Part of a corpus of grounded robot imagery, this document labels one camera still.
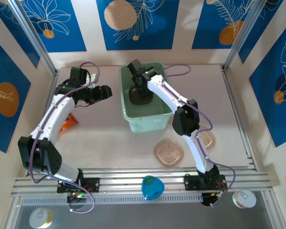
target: mint green container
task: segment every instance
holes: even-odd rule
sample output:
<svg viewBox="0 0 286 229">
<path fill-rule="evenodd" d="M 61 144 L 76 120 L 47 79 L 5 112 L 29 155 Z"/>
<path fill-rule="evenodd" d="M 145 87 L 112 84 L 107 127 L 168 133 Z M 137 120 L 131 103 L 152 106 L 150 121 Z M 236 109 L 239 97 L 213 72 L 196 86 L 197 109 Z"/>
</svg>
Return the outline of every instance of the mint green container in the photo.
<svg viewBox="0 0 286 229">
<path fill-rule="evenodd" d="M 149 62 L 143 65 L 146 68 L 154 67 L 156 71 L 166 75 L 166 71 L 163 71 L 164 64 L 161 62 Z M 128 121 L 131 131 L 138 133 L 165 129 L 173 115 L 171 109 L 156 94 L 148 104 L 135 105 L 131 103 L 128 92 L 134 84 L 127 65 L 120 67 L 119 77 L 123 116 Z"/>
</svg>

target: orange packet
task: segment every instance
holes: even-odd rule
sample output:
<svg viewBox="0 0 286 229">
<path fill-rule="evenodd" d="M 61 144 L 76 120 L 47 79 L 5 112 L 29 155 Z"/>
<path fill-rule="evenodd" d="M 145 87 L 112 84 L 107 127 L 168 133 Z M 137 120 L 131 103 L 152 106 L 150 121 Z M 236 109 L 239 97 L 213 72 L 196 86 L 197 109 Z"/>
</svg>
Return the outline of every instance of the orange packet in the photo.
<svg viewBox="0 0 286 229">
<path fill-rule="evenodd" d="M 63 122 L 61 130 L 59 131 L 59 133 L 75 124 L 78 124 L 78 121 L 75 119 L 75 117 L 70 113 L 66 120 Z"/>
</svg>

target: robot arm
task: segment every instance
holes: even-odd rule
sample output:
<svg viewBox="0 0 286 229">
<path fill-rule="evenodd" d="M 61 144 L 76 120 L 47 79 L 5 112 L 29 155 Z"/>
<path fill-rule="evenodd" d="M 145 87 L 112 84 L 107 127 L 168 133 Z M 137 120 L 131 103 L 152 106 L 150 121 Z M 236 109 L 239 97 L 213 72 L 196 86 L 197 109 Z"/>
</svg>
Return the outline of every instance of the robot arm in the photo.
<svg viewBox="0 0 286 229">
<path fill-rule="evenodd" d="M 174 90 L 159 72 L 153 67 L 146 69 L 138 60 L 131 62 L 128 65 L 128 69 L 132 74 L 132 80 L 135 85 L 135 91 L 137 97 L 143 101 L 148 101 L 148 98 L 152 97 L 150 92 L 159 96 L 174 112 L 173 129 L 182 136 L 187 142 L 190 151 L 196 161 L 196 168 L 198 175 L 184 177 L 186 190 L 217 190 L 218 182 L 225 183 L 224 175 L 219 174 L 219 170 L 214 163 L 210 161 L 210 157 L 205 148 L 201 134 L 199 130 L 199 114 L 197 111 L 191 108 L 198 109 L 197 102 L 188 100 L 181 96 L 176 90 Z M 218 196 L 209 199 L 209 203 L 217 201 Z"/>
<path fill-rule="evenodd" d="M 96 86 L 94 88 L 83 88 L 65 97 L 56 106 L 57 102 L 61 100 L 65 94 L 85 85 L 86 78 L 87 70 L 72 68 L 68 84 L 60 84 L 55 89 L 52 103 L 40 124 L 29 137 L 21 137 L 19 139 L 18 147 L 22 163 L 27 170 L 29 170 L 30 167 L 30 153 L 33 142 L 37 138 L 38 132 L 42 129 L 43 131 L 39 135 L 37 139 L 38 143 L 34 149 L 33 171 L 52 175 L 56 178 L 77 184 L 84 183 L 81 170 L 64 163 L 54 145 L 63 122 L 78 101 L 85 101 L 89 105 L 92 105 L 112 96 L 110 87 L 106 85 Z M 55 108 L 54 112 L 48 117 L 48 114 L 53 108 Z"/>
<path fill-rule="evenodd" d="M 147 87 L 149 90 L 154 92 L 157 96 L 159 96 L 172 110 L 174 115 L 173 120 L 173 128 L 176 131 L 177 134 L 182 135 L 182 137 L 185 139 L 186 143 L 188 144 L 191 153 L 193 154 L 193 157 L 196 161 L 196 167 L 197 170 L 205 173 L 210 171 L 214 164 L 207 161 L 202 152 L 200 151 L 197 141 L 200 141 L 200 144 L 203 146 L 204 154 L 208 156 L 208 152 L 204 146 L 204 142 L 201 139 L 201 136 L 197 139 L 195 137 L 195 134 L 198 130 L 194 130 L 193 132 L 189 133 L 189 131 L 186 130 L 186 128 L 189 127 L 189 125 L 192 123 L 195 126 L 198 126 L 199 123 L 199 117 L 196 117 L 197 123 L 195 124 L 195 120 L 193 122 L 186 123 L 186 117 L 183 119 L 183 114 L 189 114 L 189 116 L 193 116 L 193 111 L 180 101 L 183 101 L 185 103 L 191 103 L 191 105 L 197 105 L 195 100 L 188 101 L 186 98 L 181 96 L 177 91 L 175 91 L 166 81 L 163 81 L 163 77 L 161 75 L 155 75 L 151 78 L 150 81 L 147 82 Z"/>
</svg>

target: clear plastic lid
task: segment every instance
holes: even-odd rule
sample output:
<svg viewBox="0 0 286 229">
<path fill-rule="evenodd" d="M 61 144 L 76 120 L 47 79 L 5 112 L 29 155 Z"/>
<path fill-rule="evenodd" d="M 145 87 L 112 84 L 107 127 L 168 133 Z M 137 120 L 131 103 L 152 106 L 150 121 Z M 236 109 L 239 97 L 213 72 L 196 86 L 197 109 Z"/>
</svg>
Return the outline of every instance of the clear plastic lid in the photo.
<svg viewBox="0 0 286 229">
<path fill-rule="evenodd" d="M 200 130 L 207 129 L 207 127 L 201 125 Z M 215 135 L 212 133 L 212 131 L 203 131 L 201 133 L 201 137 L 204 141 L 204 145 L 206 149 L 211 149 L 213 146 L 215 146 Z"/>
<path fill-rule="evenodd" d="M 175 140 L 166 138 L 155 146 L 154 155 L 162 165 L 173 167 L 183 159 L 184 151 Z"/>
</svg>

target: metal frame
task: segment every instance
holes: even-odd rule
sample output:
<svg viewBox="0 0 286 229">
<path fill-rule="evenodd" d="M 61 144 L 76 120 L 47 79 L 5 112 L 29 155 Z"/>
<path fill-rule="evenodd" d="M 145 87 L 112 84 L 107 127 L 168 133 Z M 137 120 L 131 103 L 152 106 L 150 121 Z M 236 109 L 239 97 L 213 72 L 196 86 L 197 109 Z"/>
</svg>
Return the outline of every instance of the metal frame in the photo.
<svg viewBox="0 0 286 229">
<path fill-rule="evenodd" d="M 269 215 L 272 227 L 274 229 L 276 228 L 286 229 L 286 223 L 283 214 L 281 212 L 281 209 L 278 205 L 274 191 L 270 192 L 263 191 L 261 193 L 264 199 L 264 204 L 267 209 L 267 213 Z"/>
<path fill-rule="evenodd" d="M 48 94 L 48 98 L 47 98 L 47 102 L 46 102 L 46 106 L 44 108 L 44 112 L 43 112 L 43 115 L 45 115 L 51 105 L 51 102 L 52 102 L 52 98 L 53 98 L 53 94 L 54 94 L 54 91 L 55 91 L 55 87 L 56 87 L 56 84 L 57 84 L 57 80 L 58 80 L 58 74 L 59 72 L 57 72 L 53 78 L 53 81 L 52 81 L 52 84 L 51 84 L 51 88 L 49 90 L 49 94 Z"/>
<path fill-rule="evenodd" d="M 0 229 L 14 229 L 16 227 L 20 212 L 22 197 L 11 197 L 9 201 L 9 211 L 5 214 L 3 224 Z"/>
<path fill-rule="evenodd" d="M 254 169 L 235 168 L 236 180 L 230 191 L 250 189 L 253 191 L 271 191 L 271 183 L 266 172 L 255 172 Z M 221 174 L 225 175 L 227 183 L 233 178 L 233 173 L 228 169 L 221 169 Z M 85 177 L 99 177 L 99 193 L 106 194 L 141 194 L 142 180 L 147 175 L 159 177 L 165 184 L 164 194 L 189 193 L 184 188 L 184 175 L 198 175 L 196 169 L 188 168 L 148 168 L 148 169 L 83 169 Z M 16 179 L 12 196 L 27 195 L 60 195 L 56 193 L 56 180 L 43 180 L 37 185 L 32 185 L 30 177 L 19 177 Z"/>
<path fill-rule="evenodd" d="M 43 43 L 41 42 L 34 26 L 32 25 L 29 17 L 25 13 L 24 9 L 22 8 L 21 4 L 18 0 L 8 0 L 10 8 L 14 13 L 15 17 L 17 18 L 20 26 L 28 36 L 29 40 L 31 41 L 32 45 L 34 46 L 35 50 L 37 51 L 38 55 L 44 61 L 47 69 L 51 72 L 51 74 L 55 77 L 56 69 L 55 66 L 49 57 L 46 48 L 44 47 Z"/>
<path fill-rule="evenodd" d="M 231 105 L 232 105 L 234 116 L 235 116 L 235 119 L 236 119 L 236 122 L 237 122 L 239 133 L 241 134 L 241 137 L 242 137 L 242 141 L 243 141 L 246 153 L 247 153 L 248 156 L 251 157 L 252 162 L 253 162 L 254 167 L 255 167 L 255 170 L 256 171 L 260 171 L 261 167 L 259 165 L 259 162 L 255 158 L 255 155 L 253 153 L 249 137 L 248 137 L 248 135 L 247 135 L 247 133 L 245 131 L 243 122 L 241 120 L 240 113 L 238 111 L 238 107 L 237 107 L 236 100 L 234 98 L 234 91 L 233 91 L 233 89 L 231 87 L 230 79 L 227 76 L 226 71 L 224 70 L 224 67 L 221 67 L 221 69 L 222 69 L 222 74 L 223 74 L 223 78 L 224 78 L 224 81 L 225 81 L 225 86 L 227 88 L 227 92 L 228 92 L 228 95 L 229 95 L 229 98 L 230 98 L 230 102 L 231 102 Z"/>
<path fill-rule="evenodd" d="M 224 63 L 224 70 L 226 71 L 232 61 L 234 60 L 234 58 L 238 55 L 241 47 L 243 46 L 246 38 L 248 37 L 252 27 L 254 26 L 259 14 L 261 13 L 263 7 L 265 6 L 267 0 L 255 0 L 255 2 L 253 3 L 245 21 L 244 24 L 240 30 L 240 32 L 238 33 L 232 47 L 231 47 L 231 51 L 227 56 L 227 59 L 225 60 Z"/>
</svg>

